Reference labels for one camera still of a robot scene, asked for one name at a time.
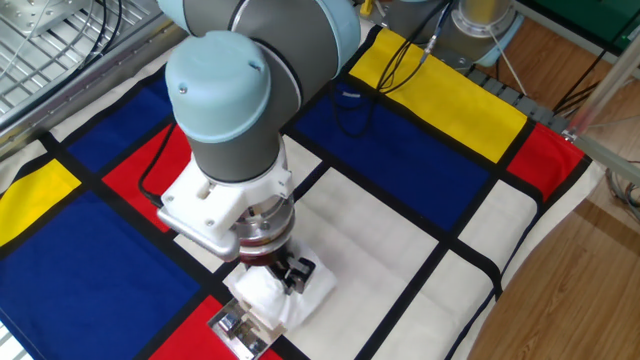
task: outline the wooden floor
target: wooden floor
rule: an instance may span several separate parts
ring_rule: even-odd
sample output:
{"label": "wooden floor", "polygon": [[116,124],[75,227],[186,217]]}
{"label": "wooden floor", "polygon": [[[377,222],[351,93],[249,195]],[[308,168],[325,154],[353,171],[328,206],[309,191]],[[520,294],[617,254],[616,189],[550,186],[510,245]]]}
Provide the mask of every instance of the wooden floor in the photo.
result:
{"label": "wooden floor", "polygon": [[[595,56],[526,21],[507,55],[530,96],[552,108]],[[517,89],[504,62],[501,80]],[[606,74],[601,63],[584,88]],[[486,69],[493,74],[493,69]],[[640,81],[597,123],[640,115]],[[640,160],[640,121],[590,129]],[[640,225],[602,181],[531,254],[485,322],[471,359],[640,359]]]}

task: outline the mondrian-pattern mat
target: mondrian-pattern mat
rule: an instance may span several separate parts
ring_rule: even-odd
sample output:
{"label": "mondrian-pattern mat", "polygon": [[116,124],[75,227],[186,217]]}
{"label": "mondrian-pattern mat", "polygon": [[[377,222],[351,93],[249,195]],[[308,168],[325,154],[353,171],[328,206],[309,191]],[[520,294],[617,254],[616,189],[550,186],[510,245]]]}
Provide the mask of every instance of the mondrian-pattern mat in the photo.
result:
{"label": "mondrian-pattern mat", "polygon": [[[284,129],[294,236],[338,285],[265,359],[465,358],[515,270],[602,174],[435,59],[380,99],[364,136],[345,135],[331,98],[357,131],[400,42],[372,29]],[[206,323],[237,263],[168,229],[137,189],[173,121],[162,69],[101,107],[0,164],[0,321],[36,360],[233,358]],[[189,156],[175,131],[146,186],[162,193]]]}

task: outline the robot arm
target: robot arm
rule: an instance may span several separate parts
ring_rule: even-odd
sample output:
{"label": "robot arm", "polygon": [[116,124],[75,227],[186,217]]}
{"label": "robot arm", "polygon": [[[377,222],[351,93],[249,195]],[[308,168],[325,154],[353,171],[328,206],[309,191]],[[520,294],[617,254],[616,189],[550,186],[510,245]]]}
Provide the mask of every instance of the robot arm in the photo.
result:
{"label": "robot arm", "polygon": [[[225,261],[288,270],[293,185],[278,131],[353,56],[359,19],[347,0],[159,5],[195,36],[166,66],[193,156],[158,216]],[[286,272],[280,280],[301,292]]]}

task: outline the metal clamp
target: metal clamp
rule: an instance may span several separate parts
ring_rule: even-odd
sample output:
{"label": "metal clamp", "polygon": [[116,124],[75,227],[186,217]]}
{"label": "metal clamp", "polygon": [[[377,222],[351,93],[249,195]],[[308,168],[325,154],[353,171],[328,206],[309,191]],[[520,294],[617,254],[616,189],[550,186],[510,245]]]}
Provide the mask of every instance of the metal clamp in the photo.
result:
{"label": "metal clamp", "polygon": [[279,329],[263,339],[260,334],[266,329],[260,329],[256,322],[238,300],[233,298],[209,320],[208,325],[238,359],[254,360],[267,351],[284,331]]}

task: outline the black stripe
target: black stripe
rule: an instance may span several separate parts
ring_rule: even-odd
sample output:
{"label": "black stripe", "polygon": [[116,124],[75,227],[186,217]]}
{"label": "black stripe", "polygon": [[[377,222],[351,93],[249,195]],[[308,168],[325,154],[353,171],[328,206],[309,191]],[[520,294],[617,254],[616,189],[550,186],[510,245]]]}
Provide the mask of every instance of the black stripe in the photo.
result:
{"label": "black stripe", "polygon": [[116,155],[116,157],[111,159],[106,165],[100,168],[100,170],[96,172],[96,176],[100,179],[105,177],[107,174],[113,171],[116,167],[122,164],[124,160],[129,158],[129,156],[133,155],[133,153],[140,150],[140,148],[144,144],[148,143],[156,135],[158,135],[164,129],[166,129],[167,126],[169,126],[173,121],[174,121],[173,114],[167,115],[167,117],[165,117],[164,120],[156,124],[146,134],[139,137],[136,141],[134,141],[131,145],[129,145],[126,149],[124,149],[120,154]]}
{"label": "black stripe", "polygon": [[63,141],[62,144],[67,147],[70,144],[76,142],[78,139],[86,135],[89,131],[91,131],[96,125],[102,122],[102,120],[108,118],[109,116],[116,113],[123,106],[133,100],[144,88],[148,85],[162,79],[164,77],[164,66],[161,67],[158,71],[156,71],[153,75],[150,75],[142,80],[140,80],[136,85],[134,85],[129,91],[127,91],[120,99],[118,99],[115,103],[111,104],[104,110],[95,114],[91,117],[87,122],[82,124],[78,129],[69,134]]}
{"label": "black stripe", "polygon": [[464,338],[469,333],[469,330],[471,330],[473,323],[475,323],[478,317],[480,317],[480,314],[482,314],[484,309],[486,309],[487,306],[489,306],[489,303],[491,302],[491,298],[493,298],[493,296],[494,296],[494,292],[493,290],[491,290],[491,292],[489,292],[489,296],[487,296],[487,298],[484,299],[484,302],[480,305],[478,310],[471,317],[471,320],[469,320],[467,325],[465,325],[462,331],[460,332],[460,335],[458,335],[458,337],[456,338],[456,341],[453,343],[453,346],[451,346],[451,349],[449,349],[447,356],[445,356],[445,360],[450,360],[451,358],[453,358],[453,355],[456,353],[456,350],[458,350],[458,346],[460,346],[460,344],[462,343],[462,340],[464,340]]}
{"label": "black stripe", "polygon": [[517,189],[518,191],[532,198],[533,201],[535,201],[536,204],[538,204],[539,209],[544,206],[542,191],[540,191],[540,189],[538,189],[537,187],[529,184],[528,182],[522,180],[521,178],[517,177],[516,175],[508,171],[505,171],[502,174],[502,176],[500,177],[500,180],[502,180],[505,184],[511,186],[512,188]]}
{"label": "black stripe", "polygon": [[147,360],[160,349],[169,337],[182,325],[185,320],[202,304],[202,302],[209,296],[209,293],[205,289],[198,290],[187,301],[184,306],[175,313],[171,319],[160,329],[149,342],[138,352],[133,358],[135,360]]}
{"label": "black stripe", "polygon": [[362,45],[360,45],[356,53],[353,54],[351,59],[349,59],[349,61],[347,61],[342,67],[342,70],[340,70],[340,75],[338,76],[339,78],[342,78],[343,76],[348,74],[349,71],[351,71],[351,69],[353,69],[353,67],[356,65],[356,63],[360,61],[362,55],[364,55],[364,53],[366,53],[367,50],[369,50],[373,46],[373,43],[375,43],[380,31],[382,31],[382,27],[379,25],[375,25],[373,28],[371,28],[369,34],[367,34],[367,38],[364,40]]}
{"label": "black stripe", "polygon": [[20,169],[18,169],[18,172],[16,173],[11,183],[13,184],[23,177],[32,174],[34,171],[39,170],[41,167],[48,164],[51,160],[53,160],[53,156],[51,156],[51,154],[49,153],[42,154],[32,160],[29,160],[27,163],[22,165]]}
{"label": "black stripe", "polygon": [[318,166],[316,166],[311,173],[296,187],[293,191],[293,200],[300,200],[306,193],[311,189],[313,185],[315,185],[318,180],[324,175],[327,170],[329,170],[329,164],[322,161]]}
{"label": "black stripe", "polygon": [[271,349],[275,351],[280,358],[285,360],[309,360],[307,355],[284,336],[280,336],[276,342],[271,345]]}
{"label": "black stripe", "polygon": [[274,53],[278,57],[278,59],[280,59],[280,61],[282,61],[282,63],[287,67],[287,70],[289,70],[289,72],[293,76],[293,79],[296,82],[296,87],[298,87],[298,91],[300,92],[300,100],[304,104],[306,99],[304,97],[305,94],[304,94],[304,89],[302,88],[302,81],[300,81],[300,77],[298,76],[298,73],[293,68],[293,66],[291,65],[289,60],[287,60],[287,58],[284,56],[284,54],[282,54],[280,51],[278,51],[278,49],[276,49],[275,47],[271,46],[271,44],[269,44],[268,42],[266,42],[266,41],[264,41],[262,39],[258,39],[258,38],[251,38],[251,40],[253,40],[254,42],[257,42],[258,44],[260,44],[260,45],[266,47],[267,49],[269,49],[269,51]]}
{"label": "black stripe", "polygon": [[436,245],[427,260],[422,264],[411,281],[409,281],[391,309],[389,309],[387,315],[385,315],[362,349],[360,349],[360,352],[358,352],[358,355],[355,357],[356,360],[373,358],[398,321],[400,321],[402,315],[407,311],[413,299],[418,295],[420,289],[422,289],[438,264],[440,264],[447,250],[446,246],[442,243]]}
{"label": "black stripe", "polygon": [[592,160],[586,154],[582,156],[582,159],[578,162],[575,168],[569,173],[569,176],[551,193],[547,201],[545,202],[545,211],[552,207],[564,194],[571,189],[578,179],[587,171],[587,168],[591,165]]}

